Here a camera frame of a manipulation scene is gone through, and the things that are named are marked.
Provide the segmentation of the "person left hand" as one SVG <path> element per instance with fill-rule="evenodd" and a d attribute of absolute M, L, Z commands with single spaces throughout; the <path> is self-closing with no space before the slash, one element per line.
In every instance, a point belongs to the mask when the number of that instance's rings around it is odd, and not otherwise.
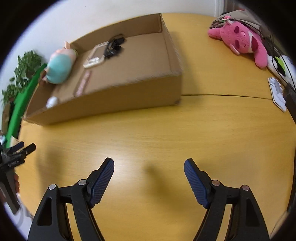
<path fill-rule="evenodd" d="M 20 183 L 19 183 L 19 176 L 17 174 L 14 175 L 15 180 L 15 191 L 16 193 L 20 192 Z"/>

